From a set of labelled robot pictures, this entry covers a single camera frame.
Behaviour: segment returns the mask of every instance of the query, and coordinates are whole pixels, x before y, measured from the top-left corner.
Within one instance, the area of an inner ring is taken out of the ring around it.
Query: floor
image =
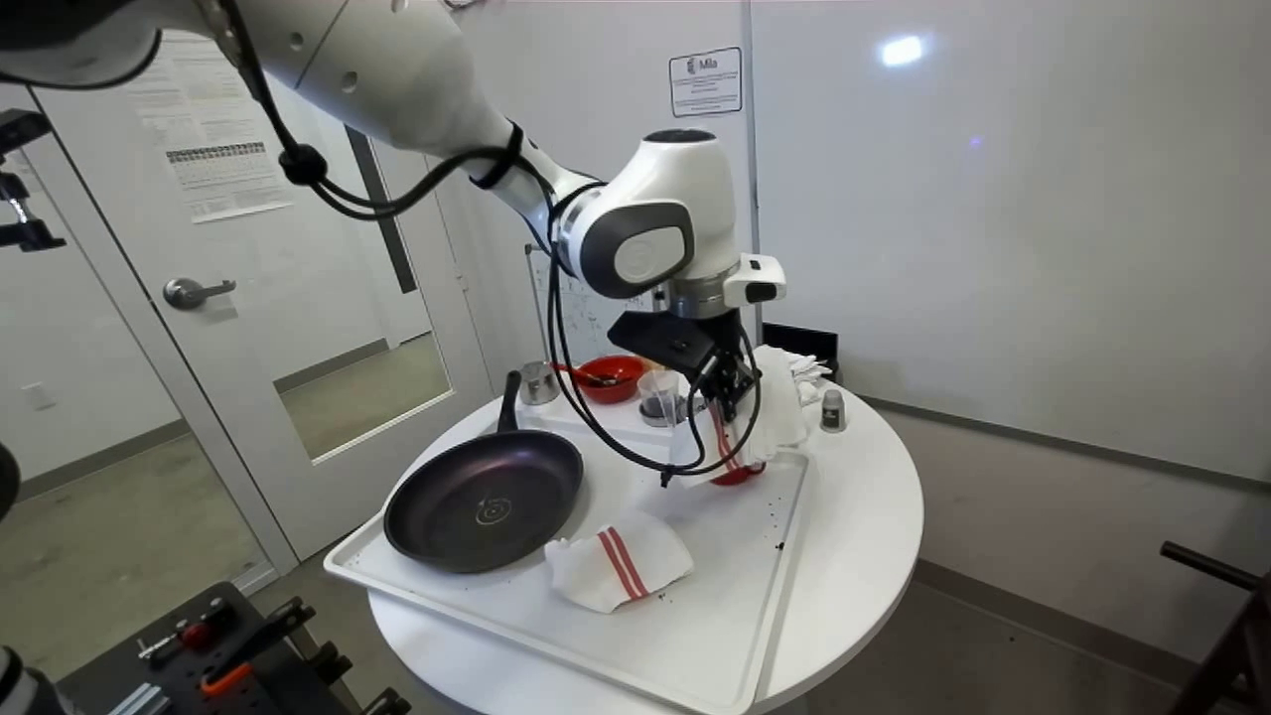
[[[416,715],[465,711],[397,662],[366,613],[366,595],[322,574],[317,560],[271,583],[260,602],[271,609],[287,595],[313,602],[313,635],[336,638],[354,658],[345,681],[359,703],[397,685]],[[1171,700],[1178,685],[1167,681],[923,587],[860,662],[779,715],[1166,715]]]
[[[326,454],[442,387],[442,358],[416,336],[312,370],[283,385],[283,401],[306,443]],[[51,677],[260,565],[238,507],[187,427],[47,481],[51,487],[23,492],[0,524],[0,638]]]

